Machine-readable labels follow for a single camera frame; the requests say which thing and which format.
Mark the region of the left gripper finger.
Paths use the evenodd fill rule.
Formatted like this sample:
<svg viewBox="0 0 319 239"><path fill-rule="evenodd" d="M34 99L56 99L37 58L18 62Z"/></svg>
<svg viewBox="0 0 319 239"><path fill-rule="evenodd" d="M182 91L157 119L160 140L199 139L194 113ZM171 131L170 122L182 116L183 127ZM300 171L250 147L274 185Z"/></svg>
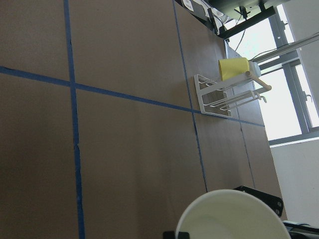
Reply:
<svg viewBox="0 0 319 239"><path fill-rule="evenodd" d="M166 231L162 234L163 239L189 239L188 232L178 232L177 234L174 231Z"/></svg>

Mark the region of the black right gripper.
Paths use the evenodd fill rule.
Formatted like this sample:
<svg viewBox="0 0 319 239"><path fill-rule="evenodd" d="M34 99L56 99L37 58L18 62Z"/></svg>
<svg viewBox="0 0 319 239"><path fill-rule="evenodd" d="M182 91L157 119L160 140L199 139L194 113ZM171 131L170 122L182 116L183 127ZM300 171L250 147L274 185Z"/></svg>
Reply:
<svg viewBox="0 0 319 239"><path fill-rule="evenodd" d="M252 195L262 202L264 202L267 206L269 206L278 217L282 216L283 209L284 209L284 202L280 197L250 188L246 186L239 186L234 188L234 190L241 191Z"/></svg>

